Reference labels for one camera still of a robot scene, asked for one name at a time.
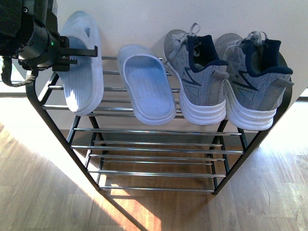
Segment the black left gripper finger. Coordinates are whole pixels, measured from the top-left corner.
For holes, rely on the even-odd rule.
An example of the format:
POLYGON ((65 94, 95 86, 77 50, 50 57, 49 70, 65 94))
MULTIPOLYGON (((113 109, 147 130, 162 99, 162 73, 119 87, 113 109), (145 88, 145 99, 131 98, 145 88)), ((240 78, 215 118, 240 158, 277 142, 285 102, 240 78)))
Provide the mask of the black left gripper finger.
POLYGON ((68 64, 78 64, 78 61, 77 61, 77 59, 71 59, 71 58, 67 58, 67 63, 68 64))
POLYGON ((94 49, 92 50, 69 48, 68 54, 72 56, 98 57, 98 47, 94 46, 94 49))

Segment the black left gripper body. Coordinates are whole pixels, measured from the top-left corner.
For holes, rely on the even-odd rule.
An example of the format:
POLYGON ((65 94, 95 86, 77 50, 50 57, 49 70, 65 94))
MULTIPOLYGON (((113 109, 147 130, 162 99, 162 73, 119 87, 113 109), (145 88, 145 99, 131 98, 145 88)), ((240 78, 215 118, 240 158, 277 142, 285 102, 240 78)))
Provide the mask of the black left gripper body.
POLYGON ((47 10, 44 24, 35 19, 29 9, 23 9, 18 39, 18 63, 25 70, 70 70, 68 57, 60 53, 63 43, 58 32, 57 16, 51 10, 47 10))

